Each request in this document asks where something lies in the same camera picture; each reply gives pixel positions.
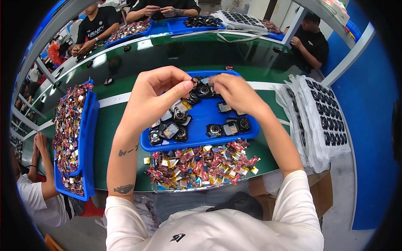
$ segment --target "green workbench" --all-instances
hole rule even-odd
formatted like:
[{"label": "green workbench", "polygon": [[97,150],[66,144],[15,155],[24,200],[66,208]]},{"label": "green workbench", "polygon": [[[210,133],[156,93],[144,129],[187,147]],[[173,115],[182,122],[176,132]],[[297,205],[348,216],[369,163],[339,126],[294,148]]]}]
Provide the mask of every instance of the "green workbench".
[{"label": "green workbench", "polygon": [[[244,38],[244,36],[233,34],[224,36],[228,40]],[[146,49],[138,47],[138,43],[141,41],[133,42],[131,51],[126,53],[123,51],[123,47],[119,46],[106,53],[97,52],[99,57],[103,58],[105,57],[103,55],[106,54],[105,63],[89,69],[86,68],[86,63],[82,64],[62,78],[62,85],[64,88],[68,88],[74,84],[81,84],[90,76],[94,80],[92,91],[97,94],[97,99],[101,100],[130,92],[138,73],[165,65],[174,65],[184,71],[224,70],[226,65],[232,65],[235,71],[247,81],[274,83],[283,83],[288,79],[289,74],[297,75],[302,72],[297,66],[299,61],[287,47],[264,39],[226,43],[218,39],[215,34],[202,34],[177,39],[172,39],[170,36],[155,37],[151,39],[151,42],[153,46]],[[273,46],[281,48],[284,53],[276,54],[272,50]],[[114,83],[110,86],[103,86],[104,80],[109,77],[113,77]],[[277,118],[289,121],[282,107],[275,101],[275,91],[257,90],[257,93],[271,107]],[[53,104],[48,104],[51,101],[49,97],[47,98],[43,111],[46,119],[39,120],[38,124],[52,119],[53,109],[57,105],[57,100],[62,96],[62,93],[56,91],[51,96],[54,99]],[[106,173],[111,145],[126,104],[126,102],[114,104],[99,109],[96,128],[94,128],[93,167],[96,189],[107,189]],[[284,128],[289,132],[289,126],[284,125]],[[47,135],[50,142],[54,135],[54,125],[45,128],[43,133]],[[256,138],[250,139],[248,142],[250,146],[247,148],[247,155],[257,155],[261,158],[256,165],[259,169],[258,175],[278,168],[262,130]],[[28,159],[31,155],[32,143],[33,136],[24,141],[25,158],[23,159]],[[149,177],[143,173],[148,167],[148,165],[144,165],[143,158],[148,156],[149,153],[139,149],[135,191],[152,191]]]}]

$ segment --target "hand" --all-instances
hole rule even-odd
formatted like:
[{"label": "hand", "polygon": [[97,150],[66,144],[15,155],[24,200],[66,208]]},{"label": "hand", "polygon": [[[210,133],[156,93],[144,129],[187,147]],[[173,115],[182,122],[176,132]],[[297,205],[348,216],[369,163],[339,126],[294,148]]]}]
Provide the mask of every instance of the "hand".
[{"label": "hand", "polygon": [[222,95],[230,107],[238,112],[245,112],[258,119],[262,107],[267,104],[242,78],[222,73],[210,79],[215,92]]},{"label": "hand", "polygon": [[298,49],[300,49],[303,46],[302,42],[298,37],[293,37],[292,40],[290,41],[290,44]]},{"label": "hand", "polygon": [[119,127],[125,133],[129,131],[139,135],[160,119],[177,100],[189,97],[189,92],[196,86],[190,80],[187,73],[174,66],[141,72]]},{"label": "hand", "polygon": [[86,42],[81,49],[78,51],[78,54],[86,53],[90,51],[94,46],[95,46],[96,40],[92,39],[88,42]]},{"label": "hand", "polygon": [[176,16],[175,8],[173,8],[172,6],[162,8],[160,13],[162,13],[167,18]]},{"label": "hand", "polygon": [[36,137],[36,146],[38,147],[39,151],[41,151],[41,152],[47,151],[46,135],[44,135],[41,132],[37,132],[35,137]]},{"label": "hand", "polygon": [[154,5],[147,5],[144,8],[144,12],[146,16],[152,16],[155,12],[159,11],[160,7],[159,6],[154,6]]},{"label": "hand", "polygon": [[38,141],[38,134],[36,134],[35,137],[33,138],[33,152],[32,152],[33,156],[39,155],[39,149],[38,146],[36,145],[37,141]]},{"label": "hand", "polygon": [[73,57],[76,57],[79,50],[80,50],[80,48],[74,46],[73,49],[71,50],[71,55],[72,55]]}]

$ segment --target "blue plastic tray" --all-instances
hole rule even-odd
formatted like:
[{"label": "blue plastic tray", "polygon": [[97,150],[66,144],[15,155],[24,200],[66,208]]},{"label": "blue plastic tray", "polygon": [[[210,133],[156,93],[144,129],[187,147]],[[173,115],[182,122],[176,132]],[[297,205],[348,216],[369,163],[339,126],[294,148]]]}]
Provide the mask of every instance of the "blue plastic tray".
[{"label": "blue plastic tray", "polygon": [[222,27],[194,27],[189,28],[184,25],[184,21],[187,20],[188,17],[179,17],[179,18],[170,18],[167,20],[169,32],[173,34],[181,34],[181,33],[192,33],[197,31],[214,31],[218,29],[225,29],[225,25],[222,24]]},{"label": "blue plastic tray", "polygon": [[84,196],[73,194],[65,190],[61,181],[61,173],[57,168],[57,162],[54,160],[54,179],[56,190],[73,198],[88,201],[89,197],[95,195],[94,170],[93,170],[93,150],[96,120],[98,118],[99,101],[96,100],[96,94],[89,92],[85,99],[84,109],[80,122],[80,133],[78,136],[78,170],[70,172],[70,176],[78,175],[81,172],[84,184]]},{"label": "blue plastic tray", "polygon": [[[187,73],[194,77],[198,76],[213,76],[217,73],[228,73],[236,76],[240,74],[236,71],[187,71]],[[189,138],[186,142],[175,142],[173,139],[163,140],[159,145],[152,146],[149,142],[149,128],[142,132],[139,142],[142,149],[147,152],[154,151],[168,151],[172,149],[183,149],[188,147],[196,147],[199,145],[216,145],[221,143],[237,140],[243,137],[244,139],[251,139],[257,137],[260,132],[260,125],[250,115],[246,115],[250,121],[251,130],[245,133],[238,133],[234,136],[222,136],[218,138],[210,138],[207,133],[207,124],[224,124],[226,118],[239,117],[235,111],[220,113],[216,104],[223,99],[221,97],[201,99],[201,102],[195,104],[188,113],[193,117],[188,125]]]},{"label": "blue plastic tray", "polygon": [[354,23],[352,23],[352,21],[349,20],[346,23],[346,28],[348,28],[353,34],[353,36],[355,36],[355,42],[359,41],[359,39],[361,38],[361,32],[359,28],[357,28],[357,26]]},{"label": "blue plastic tray", "polygon": [[285,37],[285,34],[284,33],[277,34],[277,33],[274,33],[274,32],[268,32],[268,35],[264,35],[264,37],[268,37],[268,38],[271,38],[271,39],[282,41],[282,39]]},{"label": "blue plastic tray", "polygon": [[129,41],[131,39],[136,39],[138,37],[148,36],[148,34],[151,32],[152,25],[154,24],[153,20],[150,20],[149,22],[151,22],[151,25],[148,27],[148,30],[143,31],[143,32],[139,32],[139,33],[136,33],[136,34],[133,34],[133,35],[129,35],[129,36],[124,37],[124,38],[120,38],[119,40],[113,41],[111,43],[107,43],[110,40],[110,38],[109,38],[109,39],[107,39],[107,41],[106,41],[104,46],[105,47],[115,46],[115,45],[121,44],[121,43],[123,43],[125,41]]}]

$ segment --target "tattoo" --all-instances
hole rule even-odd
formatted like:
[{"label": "tattoo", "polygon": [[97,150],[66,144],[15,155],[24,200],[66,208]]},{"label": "tattoo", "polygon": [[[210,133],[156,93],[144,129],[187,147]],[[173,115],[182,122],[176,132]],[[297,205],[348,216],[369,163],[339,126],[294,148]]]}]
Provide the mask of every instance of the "tattoo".
[{"label": "tattoo", "polygon": [[120,186],[118,188],[113,189],[113,191],[118,192],[119,194],[127,194],[134,188],[133,184],[129,184],[126,186]]},{"label": "tattoo", "polygon": [[119,151],[119,157],[125,155],[126,153],[127,153],[127,151],[124,151],[124,152],[123,152],[122,150],[120,150],[120,151]]},{"label": "tattoo", "polygon": [[175,16],[183,16],[183,14],[184,14],[184,10],[181,10],[181,9],[174,9],[174,15]]}]

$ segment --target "workbench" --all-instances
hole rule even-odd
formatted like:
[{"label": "workbench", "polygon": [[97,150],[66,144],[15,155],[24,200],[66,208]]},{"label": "workbench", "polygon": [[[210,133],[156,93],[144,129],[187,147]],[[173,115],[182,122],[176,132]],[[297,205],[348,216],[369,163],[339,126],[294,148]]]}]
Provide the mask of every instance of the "workbench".
[{"label": "workbench", "polygon": [[[227,40],[245,38],[244,35],[232,33],[224,34],[224,37]],[[140,72],[166,65],[174,65],[184,71],[224,70],[226,65],[231,65],[249,82],[273,83],[284,83],[289,74],[297,75],[302,72],[298,67],[300,62],[286,46],[266,39],[227,43],[219,39],[216,34],[207,33],[181,38],[161,35],[125,44],[131,45],[130,51],[124,52],[123,45],[116,45],[113,48],[100,47],[93,52],[95,57],[92,67],[87,69],[84,59],[82,64],[78,63],[76,67],[64,71],[64,76],[58,79],[62,81],[61,87],[64,89],[82,84],[89,77],[94,80],[92,91],[96,93],[97,100],[101,103],[97,125],[93,128],[95,130],[94,183],[95,188],[101,190],[107,190],[106,173],[111,144],[127,104],[120,102],[119,99],[129,96]],[[281,48],[283,53],[274,52],[272,50],[274,46]],[[103,82],[107,78],[113,78],[114,83],[104,86]],[[51,141],[55,127],[50,125],[49,120],[53,118],[53,110],[64,93],[56,89],[50,95],[50,90],[51,88],[46,91],[47,99],[41,110],[46,118],[39,117],[37,125],[49,125],[42,132],[48,138],[49,153],[53,159]],[[277,118],[289,121],[283,108],[275,101],[275,91],[257,90],[257,93],[268,103]],[[283,126],[290,133],[289,126]],[[31,164],[33,137],[34,135],[23,142],[23,165]],[[250,146],[247,148],[247,155],[257,155],[261,158],[256,165],[259,169],[257,175],[278,169],[262,130],[256,138],[248,142]],[[148,156],[149,153],[139,147],[134,191],[152,191],[149,177],[143,173],[149,166],[144,165],[143,158]],[[38,167],[44,172],[40,158],[39,161]]]}]

